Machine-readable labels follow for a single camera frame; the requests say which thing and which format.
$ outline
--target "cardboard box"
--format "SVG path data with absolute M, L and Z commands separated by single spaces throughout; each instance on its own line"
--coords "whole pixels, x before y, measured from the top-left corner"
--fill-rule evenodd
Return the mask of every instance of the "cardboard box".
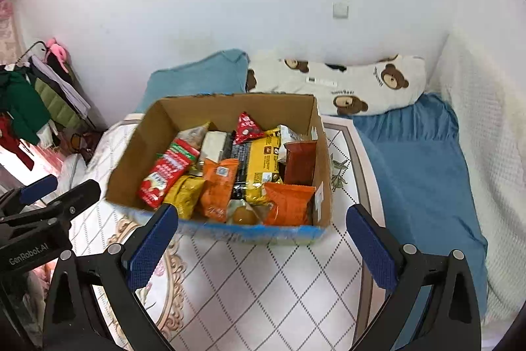
M 327 139 L 314 96 L 303 94 L 213 94 L 169 97 L 153 104 L 136 128 L 117 167 L 111 173 L 106 199 L 111 203 L 151 210 L 137 190 L 156 160 L 180 130 L 212 121 L 217 130 L 232 132 L 239 114 L 246 111 L 263 130 L 279 124 L 317 139 L 312 226 L 241 226 L 179 220 L 177 232 L 206 234 L 216 239 L 257 243 L 307 244 L 322 236 L 331 222 L 331 167 Z

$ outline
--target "light switch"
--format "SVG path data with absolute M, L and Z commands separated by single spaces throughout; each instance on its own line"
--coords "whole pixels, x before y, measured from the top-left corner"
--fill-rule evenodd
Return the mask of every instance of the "light switch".
M 333 3 L 332 18 L 349 18 L 349 6 L 343 2 Z

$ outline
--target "metal bolt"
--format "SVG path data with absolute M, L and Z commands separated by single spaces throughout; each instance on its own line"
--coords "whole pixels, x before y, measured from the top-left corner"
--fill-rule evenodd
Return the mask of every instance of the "metal bolt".
M 117 253 L 120 252 L 121 248 L 122 246 L 120 244 L 112 244 L 111 246 L 108 247 L 108 253 L 111 255 L 116 255 Z
M 67 261 L 71 257 L 71 251 L 70 250 L 64 250 L 62 253 L 60 253 L 60 258 L 63 261 Z
M 461 261 L 462 259 L 464 259 L 464 253 L 462 253 L 462 251 L 460 250 L 453 250 L 453 257 Z
M 417 248 L 412 244 L 404 244 L 403 251 L 409 255 L 414 255 L 417 252 Z

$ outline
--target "blue textured pad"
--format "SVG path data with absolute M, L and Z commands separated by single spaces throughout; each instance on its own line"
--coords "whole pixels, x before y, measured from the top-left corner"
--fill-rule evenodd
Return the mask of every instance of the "blue textured pad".
M 178 222 L 177 211 L 173 207 L 166 210 L 133 254 L 126 275 L 126 282 L 130 290 L 135 291 L 146 287 L 177 230 Z
M 394 290 L 398 284 L 395 261 L 356 208 L 349 207 L 347 210 L 346 224 L 347 232 L 351 235 L 378 287 Z
M 58 185 L 59 181 L 54 175 L 46 176 L 20 189 L 19 201 L 21 204 L 29 206 L 42 197 L 45 197 L 48 193 L 53 192 Z

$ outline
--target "dark green sweater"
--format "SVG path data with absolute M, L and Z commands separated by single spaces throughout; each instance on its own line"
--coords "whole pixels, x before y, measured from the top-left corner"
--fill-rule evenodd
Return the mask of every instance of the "dark green sweater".
M 36 132 L 51 119 L 38 93 L 17 72 L 0 71 L 0 112 L 9 112 L 13 134 L 32 144 L 38 144 Z

